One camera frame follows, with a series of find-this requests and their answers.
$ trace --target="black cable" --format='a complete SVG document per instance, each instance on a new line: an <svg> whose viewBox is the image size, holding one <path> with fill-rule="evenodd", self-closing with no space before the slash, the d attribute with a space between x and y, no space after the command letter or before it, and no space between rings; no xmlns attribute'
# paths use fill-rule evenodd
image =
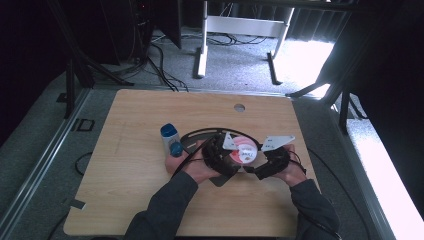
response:
<svg viewBox="0 0 424 240"><path fill-rule="evenodd" d="M318 228L324 230L325 232L327 232L328 234L330 234L331 236L333 236L335 239L337 240L342 240L342 237L333 229L322 225L321 223L319 223L317 220L311 218L310 216L306 215L305 213L303 213L302 211L300 211L299 209L297 209L298 212L306 219L308 220L310 223L314 224L315 226L317 226Z"/></svg>
<svg viewBox="0 0 424 240"><path fill-rule="evenodd" d="M160 70L159 70L159 68L155 65L155 63L153 62L153 60L150 58L150 57L147 57L147 60L150 62L150 64L152 65L152 67L154 68L154 70L156 71L156 75L157 76L159 76L162 80L163 80L163 82L166 84L166 85L168 85L168 87L173 91L173 92L175 92L175 89L173 88L173 86L168 82L168 81L165 81L164 79L165 79L165 77L164 76L162 76L162 74L160 73Z"/></svg>
<svg viewBox="0 0 424 240"><path fill-rule="evenodd" d="M300 157L299 157L299 155L297 155L297 153L295 153L293 151L287 151L287 152L293 153L296 156L297 160L299 160L300 165L302 165L302 161L300 161Z"/></svg>
<svg viewBox="0 0 424 240"><path fill-rule="evenodd" d="M176 82L178 82L179 84L180 84L180 86L182 86L182 87L184 87L185 88L185 90L187 91L187 92L189 92L188 91L188 87L187 87L187 84L185 84L185 82L183 82L183 81L181 81L181 80L179 80L178 78L176 78L176 77L174 77L174 76L172 76L170 73L168 73L168 72L166 72L164 69L163 69L163 59L164 59L164 54L163 54L163 50L159 47L159 46L157 46L157 45L155 45L155 44L151 44L153 47L155 47L155 48L157 48L158 50L159 50L159 53L160 53L160 61L161 61L161 65L160 65L160 67L159 67L159 70L160 70L160 72L161 72L161 74L159 75L161 78L163 78L163 80L164 81L166 81L167 83L169 83L169 84L171 84L175 89L176 89L176 91L178 91L179 92L179 89L174 85L174 84L172 84L172 83L170 83L169 81L176 81Z"/></svg>
<svg viewBox="0 0 424 240"><path fill-rule="evenodd" d="M128 77L124 77L123 79L132 78L132 77L134 77L135 75L139 74L139 73L141 72L141 70L142 70L142 69L139 69L139 70L137 70L137 72L136 72L136 73L134 73L134 74L132 74L132 75L130 75L130 76L128 76Z"/></svg>
<svg viewBox="0 0 424 240"><path fill-rule="evenodd" d="M150 61L150 63L152 64L152 66L153 66L153 68L155 69L155 71L158 73L158 75L159 75L159 77L168 85L168 87L169 88L171 88L171 90L172 91L177 91L177 92L179 92L179 90L178 90L178 88L177 88L177 86L175 86L173 83L171 83L169 80L168 80L168 78L166 78L166 76L165 76L165 73L164 73L164 70L163 70L163 61L164 61L164 54L163 54L163 50L159 47L159 46L157 46L157 45L155 45L155 44L153 44L153 43L151 43L150 44L151 46L153 46L153 47L155 47L155 48L157 48L158 50L159 50L159 54L160 54L160 64L159 64L159 67L157 67L156 65L155 65L155 63L153 62L153 60L151 60L150 58L149 58L149 61Z"/></svg>
<svg viewBox="0 0 424 240"><path fill-rule="evenodd" d="M228 4L227 4L227 6L225 6L224 10L222 10L221 14L219 14L219 16L224 15L225 11L227 10L227 8L228 8L230 5L231 5L231 8L230 8L230 10L228 11L228 15L227 15L227 17L228 17L228 16L230 15L230 13L231 13L231 9L232 9L233 3L228 3Z"/></svg>
<svg viewBox="0 0 424 240"><path fill-rule="evenodd" d="M260 44L262 42L264 42L266 39L268 39L267 37L264 37L262 40L258 41L258 42L254 42L255 40L261 38L261 37L254 37L252 40L249 41L241 41L238 40L237 37L235 37L234 35L230 35L230 34L226 34L226 33L209 33L208 36L212 36L212 37L225 37L228 38L229 41L228 42L224 42L224 41L220 41L211 37L207 37L207 41L210 44L213 45L217 45L217 46L234 46L234 45L245 45L245 44ZM157 39L162 38L162 39L168 39L168 37L166 36L159 36L157 37ZM202 34L192 34L190 36L182 36L182 39L200 39L202 38Z"/></svg>
<svg viewBox="0 0 424 240"><path fill-rule="evenodd" d="M368 229L367 224L365 223L365 219L362 216L361 212L359 211L358 206L356 206L355 202L353 201L352 197L349 195L347 189L345 188L345 186L342 184L342 182L340 181L340 179L337 177L337 175L333 172L333 170L331 170L331 168L327 165L327 163L316 153L314 152L312 149L307 148L309 152L311 152L322 164L324 164L324 166L328 169L328 171L331 173L331 175L333 175L333 177L336 179L336 181L339 183L340 187L343 189L343 191L346 193L346 196L348 197L349 201L352 203L353 208L355 209L355 211L358 213L359 218L361 219L362 224L365 227L365 231L367 234L367 238L371 239L371 234L370 234L370 230Z"/></svg>
<svg viewBox="0 0 424 240"><path fill-rule="evenodd" d="M205 160L205 159L204 158L191 159L187 163L191 163L191 162L195 162L195 161L202 161L202 160Z"/></svg>
<svg viewBox="0 0 424 240"><path fill-rule="evenodd" d="M57 228L60 226L60 224L61 224L63 221L65 221L66 217L68 217L68 214L69 214L69 213L66 213L66 214L65 214L65 216L63 216L63 217L59 220L59 222L57 222L57 223L56 223L56 225L54 226L54 228L53 228L53 229L52 229L52 231L50 232L49 237L47 238L47 240L50 240L50 239L52 239L52 238L53 238L53 235L55 234L55 232L56 232Z"/></svg>
<svg viewBox="0 0 424 240"><path fill-rule="evenodd" d="M183 167L191 160L191 158L194 156L194 154L196 154L200 149L202 149L206 144L209 143L209 141L211 141L213 139L213 137L210 137L208 139L206 139L204 142L202 142L202 144L200 144L199 147L197 147L192 153L190 153L181 163L180 165L177 167L177 169L175 170L174 174L172 174L173 178L175 175L177 175L177 173L179 173L181 171L181 169L183 169Z"/></svg>
<svg viewBox="0 0 424 240"><path fill-rule="evenodd" d="M78 168L78 164L81 161L81 159L90 156L91 154L93 154L93 152L88 152L83 154L82 156L80 156L76 161L75 161L75 170L77 171L77 173L81 176L84 176L84 173Z"/></svg>

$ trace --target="table top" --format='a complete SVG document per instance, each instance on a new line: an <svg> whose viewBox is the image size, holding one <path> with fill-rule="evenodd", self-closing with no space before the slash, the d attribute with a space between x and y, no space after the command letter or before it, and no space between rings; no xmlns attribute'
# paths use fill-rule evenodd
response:
<svg viewBox="0 0 424 240"><path fill-rule="evenodd" d="M245 110L236 111L237 104ZM125 233L133 216L171 177L160 136L166 123L180 136L210 127L238 130L260 143L268 135L294 135L307 176L316 179L290 99L120 90L75 197L85 208L71 208L67 234ZM238 173L222 187L210 181L199 186L177 236L294 236L296 221L289 188L281 180Z"/></svg>

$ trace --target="sticker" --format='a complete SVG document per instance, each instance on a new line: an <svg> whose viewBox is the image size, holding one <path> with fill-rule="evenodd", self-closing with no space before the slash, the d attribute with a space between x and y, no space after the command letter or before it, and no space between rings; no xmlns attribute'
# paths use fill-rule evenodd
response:
<svg viewBox="0 0 424 240"><path fill-rule="evenodd" d="M231 159L241 165L253 162L258 155L258 148L252 139L241 136L235 137L233 140L237 150L230 154Z"/></svg>

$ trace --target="hand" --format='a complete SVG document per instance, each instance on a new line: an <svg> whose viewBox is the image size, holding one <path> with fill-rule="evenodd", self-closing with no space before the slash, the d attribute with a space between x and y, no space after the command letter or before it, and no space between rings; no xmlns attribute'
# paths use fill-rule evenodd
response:
<svg viewBox="0 0 424 240"><path fill-rule="evenodd" d="M203 141L197 141L196 147L199 147L202 142ZM184 159L187 158L187 156L187 152L183 152L183 155L178 158L169 155L165 160L165 166L168 173L173 174L178 166L184 161ZM188 162L182 170L190 175L194 181L197 182L197 184L200 184L211 177L217 177L220 175L215 170L206 166L205 161L203 160L202 149L199 149L199 151L196 152L191 160L193 161Z"/></svg>
<svg viewBox="0 0 424 240"><path fill-rule="evenodd" d="M289 151L290 159L296 160L296 155L294 154L294 145L288 144L284 145L284 148ZM287 185L293 187L305 180L307 180L305 173L302 169L295 163L289 162L289 165L281 172L273 175L273 177L280 178Z"/></svg>

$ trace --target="power cord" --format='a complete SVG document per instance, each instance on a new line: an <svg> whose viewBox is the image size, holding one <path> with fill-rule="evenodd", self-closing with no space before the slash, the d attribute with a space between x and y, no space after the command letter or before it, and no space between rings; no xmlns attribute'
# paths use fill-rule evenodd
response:
<svg viewBox="0 0 424 240"><path fill-rule="evenodd" d="M200 144L199 147L197 147L192 153L190 153L181 163L180 165L177 167L177 169L175 169L174 174L172 174L172 177L175 177L175 175L177 175L177 173L179 173L181 171L181 169L183 169L183 167L189 163L191 161L191 158L200 150L202 149L206 144L208 144L211 140L213 139L213 137L210 137L208 139L206 139L204 142L202 142L202 144Z"/></svg>
<svg viewBox="0 0 424 240"><path fill-rule="evenodd" d="M163 61L164 61L164 54L163 54L163 50L159 47L159 46L157 46L157 45L155 45L155 44L151 44L151 46L153 46L153 47L155 47L156 49L158 49L158 51L159 51L159 54L160 54L160 64L159 64L159 67L158 66L156 66L156 64L153 62L153 60L150 58L150 57L148 57L148 61L150 62L150 64L152 65L152 67L154 68L154 70L156 71L156 75L157 76L159 76L161 79L162 79L162 81L166 84L166 85L168 85L168 87L173 91L173 92L175 92L175 91L177 91L177 92L179 92L179 89L178 89L178 87L177 86L175 86L175 84L173 84L171 81L176 81L176 82L178 82L179 84L180 84L180 86L183 86L184 88L185 88L185 90L188 92L188 87L187 87L187 85L183 82L183 81L181 81L181 80L179 80L179 79L177 79L176 77L174 77L174 76L172 76L171 74L169 74L169 73L167 73L164 69L163 69Z"/></svg>
<svg viewBox="0 0 424 240"><path fill-rule="evenodd" d="M90 155L92 155L93 154L93 152L88 152L88 153L85 153L85 154L83 154L83 155L81 155L80 157L78 157L77 158L77 160L75 161L75 164L74 164L74 167L75 167L75 171L79 174L79 175L81 175L81 176L84 176L84 173L79 169L79 167L78 167L78 165L79 165L79 163L80 163L80 161L83 159L83 158L85 158L85 157L87 157L87 156L90 156ZM69 214L69 212L67 212L57 223L56 223L56 225L53 227L53 229L50 231L50 234L49 234L49 237L47 238L48 240L51 240L51 239L53 239L53 236L54 236L54 234L56 233L56 231L57 231L57 228L60 226L60 224L62 224L62 222L63 221L65 221L65 219L68 217L68 214Z"/></svg>
<svg viewBox="0 0 424 240"><path fill-rule="evenodd" d="M75 171L77 171L77 173L79 174L79 175L81 175L81 176L84 176L84 173L79 169L79 167L78 167L78 165L79 165L79 162L83 159L83 158L85 158L85 157L87 157L87 156L90 156L90 155L92 155L93 154L93 152L88 152L88 153L85 153L85 154L83 154L83 155L81 155L76 161L75 161L75 165L74 165L74 167L75 167Z"/></svg>
<svg viewBox="0 0 424 240"><path fill-rule="evenodd" d="M302 211L300 211L299 209L297 209L297 211L306 219L308 220L310 223L314 224L316 227L324 230L324 232L327 232L328 234L330 234L331 236L333 236L335 239L337 240L342 240L342 237L333 229L322 225L321 223L319 223L318 221L316 221L315 219L309 217L308 215L306 215L305 213L303 213Z"/></svg>
<svg viewBox="0 0 424 240"><path fill-rule="evenodd" d="M207 37L208 43L213 44L213 45L218 45L218 46L260 44L260 43L264 42L266 39L268 39L267 37L254 37L252 40L249 40L249 41L241 41L241 40L237 39L236 36L231 35L231 34L226 34L226 33L208 33L208 36L210 36L210 37ZM153 39L151 41L151 43L155 43L155 44L165 44L165 43L159 43L158 41L160 39L168 39L168 37L166 35L154 36L154 37L155 37L155 39ZM217 40L217 39L212 38L212 37L225 37L225 38L228 38L228 42ZM202 38L201 33L181 35L181 39L201 39L201 38Z"/></svg>
<svg viewBox="0 0 424 240"><path fill-rule="evenodd" d="M121 78L124 75L133 73L131 76L123 77L123 79L128 79L130 77L137 75L145 67L145 64L146 64L146 62L141 62L139 59L136 59L135 62L134 62L134 65L127 67L125 69L121 69L121 70L117 70L117 71L111 71L111 73L114 74L114 75L117 75ZM101 75L100 72L97 71L96 69L94 69L92 67L90 67L90 69L93 72L93 74L96 74L95 77L97 79L99 79L99 80L106 80L107 79L106 77Z"/></svg>
<svg viewBox="0 0 424 240"><path fill-rule="evenodd" d="M346 193L346 196L348 197L349 201L352 203L353 208L355 209L355 211L358 213L359 218L361 219L362 224L365 227L365 231L367 234L367 238L371 239L371 234L370 234L370 230L367 226L367 224L365 223L365 219L362 216L362 214L359 211L358 206L356 205L356 203L353 201L352 197L350 196L350 194L348 193L346 187L342 184L342 182L340 181L340 179L337 177L337 175L333 172L333 170L331 170L331 168L328 166L328 164L312 149L307 148L309 152L311 152L326 168L327 170L330 172L331 175L333 175L334 179L336 179L336 181L339 183L340 187L343 189L343 191Z"/></svg>
<svg viewBox="0 0 424 240"><path fill-rule="evenodd" d="M225 13L225 11L228 9L228 7L229 7L230 9L228 10L227 17L229 17L229 16L230 16L230 14L231 14L231 10L233 9L233 3L228 3L228 4L227 4L227 6L224 8L224 10L222 10L221 14L219 14L219 16L220 16L220 17L222 17L222 16L224 15L224 13Z"/></svg>

